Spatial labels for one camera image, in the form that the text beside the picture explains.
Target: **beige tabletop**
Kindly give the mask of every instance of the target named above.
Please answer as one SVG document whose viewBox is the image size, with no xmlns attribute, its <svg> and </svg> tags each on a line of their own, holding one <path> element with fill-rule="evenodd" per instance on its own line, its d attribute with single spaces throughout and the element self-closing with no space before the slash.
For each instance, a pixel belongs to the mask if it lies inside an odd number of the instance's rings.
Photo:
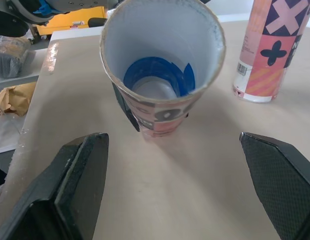
<svg viewBox="0 0 310 240">
<path fill-rule="evenodd" d="M 310 29 L 278 98 L 255 104 L 231 91 L 246 25 L 223 24 L 228 50 L 220 76 L 174 135 L 151 141 L 118 105 L 99 37 L 51 42 L 1 195 L 0 221 L 63 144 L 104 132 L 109 159 L 95 240 L 279 240 L 239 134 L 289 142 L 310 160 Z"/>
</svg>

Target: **crumpled paper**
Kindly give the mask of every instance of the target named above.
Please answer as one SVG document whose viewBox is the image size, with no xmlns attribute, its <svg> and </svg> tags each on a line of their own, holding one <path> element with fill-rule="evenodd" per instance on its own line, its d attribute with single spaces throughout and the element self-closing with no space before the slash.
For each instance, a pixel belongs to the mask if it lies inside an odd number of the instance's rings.
<svg viewBox="0 0 310 240">
<path fill-rule="evenodd" d="M 0 92 L 0 109 L 5 113 L 14 113 L 24 116 L 29 108 L 36 83 L 26 83 L 17 86 L 5 87 Z"/>
</svg>

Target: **blue tape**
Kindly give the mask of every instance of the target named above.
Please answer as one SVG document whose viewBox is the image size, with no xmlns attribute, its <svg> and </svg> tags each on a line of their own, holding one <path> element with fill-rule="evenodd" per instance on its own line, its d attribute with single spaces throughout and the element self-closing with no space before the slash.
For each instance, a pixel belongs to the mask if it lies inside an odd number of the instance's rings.
<svg viewBox="0 0 310 240">
<path fill-rule="evenodd" d="M 124 84 L 130 90 L 145 77 L 158 77 L 170 83 L 176 96 L 188 95 L 196 87 L 195 75 L 190 64 L 182 72 L 175 64 L 160 57 L 150 56 L 134 62 L 127 70 Z"/>
<path fill-rule="evenodd" d="M 64 12 L 58 11 L 56 9 L 53 9 L 48 5 L 48 3 L 45 0 L 39 0 L 39 3 L 41 4 L 41 7 L 37 11 L 34 11 L 33 14 L 42 14 L 43 16 L 49 15 L 49 14 L 63 14 Z"/>
</svg>

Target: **cup rim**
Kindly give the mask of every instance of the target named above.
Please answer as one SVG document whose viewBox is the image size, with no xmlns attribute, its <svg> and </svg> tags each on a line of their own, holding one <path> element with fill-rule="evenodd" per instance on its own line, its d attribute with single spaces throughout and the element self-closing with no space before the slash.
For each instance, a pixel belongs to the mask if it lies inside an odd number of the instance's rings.
<svg viewBox="0 0 310 240">
<path fill-rule="evenodd" d="M 118 79 L 117 77 L 114 76 L 114 74 L 111 72 L 107 61 L 105 61 L 105 39 L 107 37 L 107 31 L 108 31 L 108 24 L 107 22 L 111 21 L 118 12 L 120 12 L 122 10 L 122 8 L 124 8 L 124 6 L 126 4 L 129 4 L 131 1 L 134 0 L 126 0 L 124 2 L 122 2 L 116 9 L 115 11 L 112 13 L 112 15 L 110 16 L 110 18 L 106 21 L 106 24 L 101 32 L 101 37 L 100 37 L 100 44 L 99 44 L 99 48 L 100 48 L 100 58 L 102 60 L 103 63 L 103 67 L 107 73 L 107 75 L 110 77 L 111 81 L 124 93 L 126 93 L 127 95 L 133 96 L 137 101 L 139 102 L 148 102 L 148 103 L 153 103 L 153 104 L 176 104 L 176 103 L 180 103 L 180 102 L 185 102 L 188 101 L 190 99 L 192 99 L 195 95 L 203 93 L 217 78 L 217 76 L 219 75 L 222 66 L 224 64 L 224 60 L 225 60 L 225 56 L 226 56 L 226 39 L 225 39 L 225 33 L 224 30 L 217 18 L 217 16 L 205 5 L 203 4 L 200 0 L 192 0 L 197 2 L 198 4 L 202 5 L 206 11 L 208 12 L 208 14 L 210 14 L 213 19 L 215 20 L 215 23 L 218 26 L 218 29 L 221 33 L 222 36 L 222 49 L 221 49 L 221 54 L 219 55 L 218 58 L 218 64 L 217 67 L 214 69 L 214 74 L 211 76 L 211 80 L 208 83 L 205 83 L 201 88 L 196 89 L 194 91 L 192 91 L 190 94 L 188 94 L 187 96 L 183 96 L 183 97 L 178 97 L 178 98 L 174 98 L 174 99 L 156 99 L 156 98 L 150 98 L 150 97 L 145 97 L 145 96 L 141 96 L 135 92 L 133 92 L 132 90 L 130 90 L 129 88 L 127 88 L 124 83 Z"/>
</svg>

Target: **plastic bag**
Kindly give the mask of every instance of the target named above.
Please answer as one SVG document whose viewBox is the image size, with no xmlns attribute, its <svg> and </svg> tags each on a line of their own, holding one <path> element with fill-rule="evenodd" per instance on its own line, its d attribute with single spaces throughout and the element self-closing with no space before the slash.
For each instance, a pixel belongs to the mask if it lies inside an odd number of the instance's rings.
<svg viewBox="0 0 310 240">
<path fill-rule="evenodd" d="M 0 78 L 15 78 L 25 62 L 30 42 L 25 37 L 0 36 Z"/>
</svg>

